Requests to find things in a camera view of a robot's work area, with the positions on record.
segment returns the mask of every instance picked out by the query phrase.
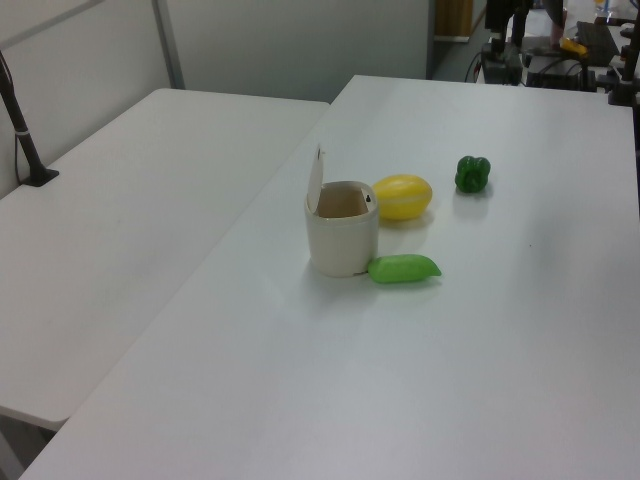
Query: open lid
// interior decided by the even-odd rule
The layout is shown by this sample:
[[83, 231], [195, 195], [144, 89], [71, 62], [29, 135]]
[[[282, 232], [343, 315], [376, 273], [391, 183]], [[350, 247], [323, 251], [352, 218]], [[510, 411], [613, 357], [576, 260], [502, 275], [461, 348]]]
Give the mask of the open lid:
[[322, 147], [318, 145], [315, 157], [313, 158], [313, 166], [311, 167], [311, 176], [309, 177], [309, 188], [307, 189], [307, 205], [309, 211], [313, 214], [318, 210], [318, 202], [320, 202], [320, 191], [322, 190], [322, 177], [324, 173], [324, 152]]

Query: wall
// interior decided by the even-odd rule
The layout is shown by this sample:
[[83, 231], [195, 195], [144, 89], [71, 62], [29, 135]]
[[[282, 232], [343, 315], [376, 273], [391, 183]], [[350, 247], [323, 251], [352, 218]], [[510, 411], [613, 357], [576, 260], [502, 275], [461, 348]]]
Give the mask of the wall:
[[425, 78], [429, 0], [166, 0], [186, 88], [331, 102], [354, 74]]
[[0, 0], [0, 48], [14, 45], [101, 1], [104, 0]]
[[[150, 0], [107, 0], [3, 54], [45, 165], [169, 86]], [[0, 198], [15, 187], [13, 126], [0, 104]]]
[[[473, 0], [472, 21], [474, 25], [478, 22], [478, 20], [480, 19], [480, 16], [482, 15], [486, 7], [487, 7], [487, 0]], [[484, 23], [481, 23], [479, 27], [484, 28]]]

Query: green bell pepper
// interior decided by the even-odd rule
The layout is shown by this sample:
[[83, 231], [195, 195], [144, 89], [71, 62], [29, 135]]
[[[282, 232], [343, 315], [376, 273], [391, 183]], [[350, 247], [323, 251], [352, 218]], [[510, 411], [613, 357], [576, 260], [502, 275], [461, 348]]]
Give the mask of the green bell pepper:
[[456, 185], [461, 192], [478, 193], [487, 186], [491, 164], [483, 157], [462, 157], [458, 162]]

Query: plastic vegetable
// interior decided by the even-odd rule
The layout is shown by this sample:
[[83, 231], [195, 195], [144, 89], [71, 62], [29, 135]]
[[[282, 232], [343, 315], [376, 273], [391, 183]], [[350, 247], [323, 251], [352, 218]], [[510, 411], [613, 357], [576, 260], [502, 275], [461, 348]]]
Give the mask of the plastic vegetable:
[[491, 164], [483, 157], [462, 157], [458, 162], [456, 185], [464, 193], [478, 193], [487, 186]]
[[387, 220], [410, 220], [422, 215], [433, 197], [431, 185], [416, 175], [393, 175], [373, 186], [380, 217]]
[[589, 49], [584, 45], [574, 42], [570, 38], [563, 37], [560, 39], [560, 48], [568, 52], [577, 53], [581, 57], [585, 57], [589, 54]]
[[369, 276], [377, 283], [418, 282], [440, 275], [433, 260], [422, 255], [391, 255], [369, 262]]

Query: table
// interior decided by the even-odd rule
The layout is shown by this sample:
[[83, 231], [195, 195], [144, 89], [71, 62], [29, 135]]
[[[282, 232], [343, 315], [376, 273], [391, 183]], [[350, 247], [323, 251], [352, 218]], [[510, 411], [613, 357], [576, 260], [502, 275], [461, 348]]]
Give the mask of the table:
[[57, 430], [327, 105], [159, 90], [0, 202], [0, 414]]
[[[379, 253], [441, 278], [309, 265], [319, 141], [325, 181], [431, 183]], [[483, 195], [455, 191], [465, 154]], [[23, 480], [635, 478], [639, 287], [630, 109], [355, 77]]]

